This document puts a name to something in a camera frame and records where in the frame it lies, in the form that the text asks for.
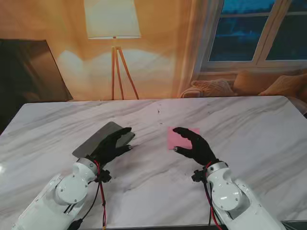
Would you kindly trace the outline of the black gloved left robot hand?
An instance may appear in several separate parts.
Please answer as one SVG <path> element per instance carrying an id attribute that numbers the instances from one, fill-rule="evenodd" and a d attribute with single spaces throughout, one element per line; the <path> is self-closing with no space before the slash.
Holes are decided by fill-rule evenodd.
<path id="1" fill-rule="evenodd" d="M 116 144 L 123 135 L 129 133 L 131 130 L 131 127 L 125 127 L 108 135 L 98 144 L 90 157 L 101 166 L 130 151 L 132 149 L 131 145 L 116 147 Z"/>

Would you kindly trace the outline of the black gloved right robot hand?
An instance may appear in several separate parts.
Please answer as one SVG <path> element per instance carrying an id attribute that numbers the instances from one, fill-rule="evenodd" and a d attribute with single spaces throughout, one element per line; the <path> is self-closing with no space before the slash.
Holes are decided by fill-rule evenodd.
<path id="1" fill-rule="evenodd" d="M 175 127 L 173 131 L 181 135 L 183 138 L 188 139 L 192 144 L 192 149 L 175 146 L 175 152 L 187 158 L 193 159 L 195 162 L 202 166 L 220 162 L 220 160 L 214 155 L 208 142 L 199 134 L 183 127 Z"/>

